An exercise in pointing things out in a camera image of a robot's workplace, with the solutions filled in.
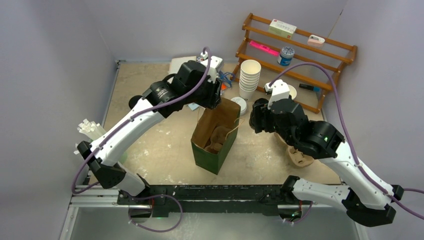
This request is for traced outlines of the dark takeout coffee cup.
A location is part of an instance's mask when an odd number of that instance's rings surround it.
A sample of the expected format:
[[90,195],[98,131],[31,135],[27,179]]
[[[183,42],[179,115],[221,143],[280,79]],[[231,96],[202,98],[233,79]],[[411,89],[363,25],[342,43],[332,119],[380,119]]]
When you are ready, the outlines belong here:
[[252,105],[252,111],[249,116],[249,126],[256,134],[261,133],[266,128],[268,102],[269,101],[265,98],[259,98]]

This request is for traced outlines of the brown pulp cup carrier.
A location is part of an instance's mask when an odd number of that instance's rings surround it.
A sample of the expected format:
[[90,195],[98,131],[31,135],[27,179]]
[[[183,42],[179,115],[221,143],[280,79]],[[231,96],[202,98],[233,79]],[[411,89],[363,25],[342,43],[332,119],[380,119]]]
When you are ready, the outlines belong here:
[[204,150],[212,154],[217,154],[227,140],[230,131],[230,128],[217,126],[211,134],[209,145]]

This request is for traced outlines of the green paper bag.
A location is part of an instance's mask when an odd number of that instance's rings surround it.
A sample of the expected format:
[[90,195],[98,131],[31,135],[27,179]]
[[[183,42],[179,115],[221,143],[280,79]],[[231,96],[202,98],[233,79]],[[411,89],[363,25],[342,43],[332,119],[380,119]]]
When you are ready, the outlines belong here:
[[195,164],[217,175],[242,122],[241,106],[230,99],[222,98],[216,108],[206,108],[190,140]]

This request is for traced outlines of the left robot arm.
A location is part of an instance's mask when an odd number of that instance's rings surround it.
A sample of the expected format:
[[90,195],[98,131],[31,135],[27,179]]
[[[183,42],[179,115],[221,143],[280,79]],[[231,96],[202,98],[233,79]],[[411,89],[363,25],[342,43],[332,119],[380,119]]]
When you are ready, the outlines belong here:
[[184,62],[177,73],[152,83],[141,95],[129,101],[130,112],[98,139],[82,141],[77,149],[98,183],[104,189],[116,187],[138,205],[149,199],[148,183],[119,162],[123,153],[146,131],[183,106],[195,103],[214,109],[221,102],[222,81],[212,61]]

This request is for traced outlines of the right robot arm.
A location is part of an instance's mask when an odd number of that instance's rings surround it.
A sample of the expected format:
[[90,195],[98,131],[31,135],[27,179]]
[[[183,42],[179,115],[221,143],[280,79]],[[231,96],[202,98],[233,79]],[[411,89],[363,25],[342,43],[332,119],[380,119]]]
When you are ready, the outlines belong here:
[[320,161],[344,181],[340,186],[327,185],[291,175],[280,191],[284,202],[325,204],[366,227],[394,221],[396,210],[391,203],[402,198],[404,189],[386,183],[354,158],[349,143],[331,123],[308,119],[302,106],[292,99],[270,102],[259,98],[252,106],[249,125],[256,133],[276,133],[287,145]]

